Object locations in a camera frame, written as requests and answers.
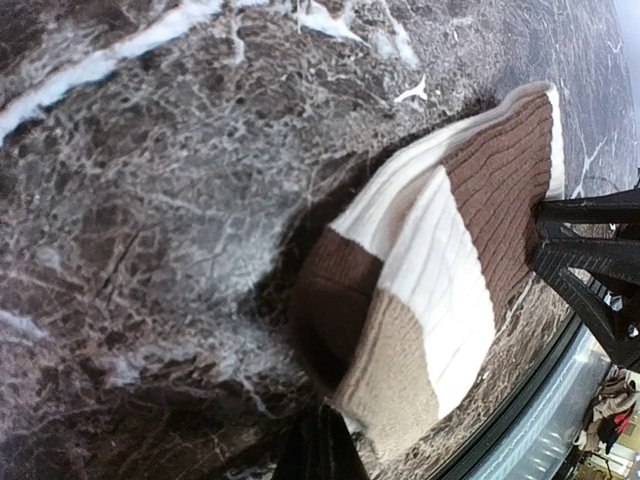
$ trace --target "knit beanie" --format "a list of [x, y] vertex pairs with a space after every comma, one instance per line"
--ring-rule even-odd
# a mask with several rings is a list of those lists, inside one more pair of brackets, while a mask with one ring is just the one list
[[396, 153], [327, 226], [292, 292], [292, 335], [382, 460], [473, 386], [528, 276], [533, 208], [563, 195], [558, 93], [535, 83]]

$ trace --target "white knit stripe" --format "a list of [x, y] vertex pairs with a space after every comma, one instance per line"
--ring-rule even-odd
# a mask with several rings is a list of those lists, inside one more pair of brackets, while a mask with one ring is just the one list
[[562, 117], [560, 114], [560, 95], [555, 85], [550, 85], [547, 97], [551, 104], [551, 181], [547, 191], [547, 200], [564, 199], [564, 141], [562, 139]]
[[547, 82], [524, 85], [513, 90], [498, 107], [439, 129], [398, 151], [331, 227], [385, 260], [429, 170], [460, 144], [512, 115], [532, 96], [553, 88]]
[[378, 288], [396, 295], [420, 322], [428, 375], [443, 418], [475, 383], [495, 337], [478, 252], [443, 166], [429, 172]]

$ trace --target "brown knit stripe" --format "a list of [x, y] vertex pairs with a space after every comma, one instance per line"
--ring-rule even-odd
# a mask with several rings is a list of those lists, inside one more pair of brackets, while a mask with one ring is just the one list
[[478, 250], [499, 328], [527, 277], [533, 208], [551, 180], [552, 107], [545, 93], [444, 160], [458, 210]]
[[422, 327], [407, 305], [376, 290], [366, 329], [333, 402], [365, 425], [377, 454], [389, 460], [438, 421], [438, 399], [429, 381]]
[[351, 362], [381, 270], [380, 259], [327, 227], [291, 292], [293, 339], [327, 393]]

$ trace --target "dark brown marble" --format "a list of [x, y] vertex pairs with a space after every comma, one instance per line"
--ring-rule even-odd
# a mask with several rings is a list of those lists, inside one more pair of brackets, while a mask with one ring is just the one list
[[130, 35], [177, 0], [0, 0], [0, 108]]
[[[122, 2], [148, 20], [169, 6]], [[392, 17], [383, 3], [326, 4], [352, 12], [371, 47], [299, 33], [289, 4], [232, 6], [7, 137], [0, 478], [268, 478], [283, 432], [313, 400], [283, 312], [322, 226], [394, 150], [521, 83], [560, 87], [569, 193], [634, 183], [608, 1], [409, 0], [390, 2]], [[74, 15], [54, 31], [78, 31], [76, 54], [104, 45]], [[386, 48], [391, 18], [419, 65]], [[131, 28], [98, 30], [108, 43]], [[35, 60], [53, 45], [15, 47], [0, 91], [37, 84], [20, 72], [56, 68]], [[423, 74], [427, 101], [393, 102]], [[534, 283], [458, 411], [391, 465], [360, 442], [375, 478], [423, 479], [446, 461], [565, 313]]]

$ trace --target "ribbed knit fabric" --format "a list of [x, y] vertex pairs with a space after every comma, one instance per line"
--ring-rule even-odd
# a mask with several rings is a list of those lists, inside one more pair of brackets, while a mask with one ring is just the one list
[[310, 374], [382, 459], [475, 382], [528, 274], [533, 206], [562, 198], [558, 94], [537, 83], [394, 155], [325, 230], [290, 323]]

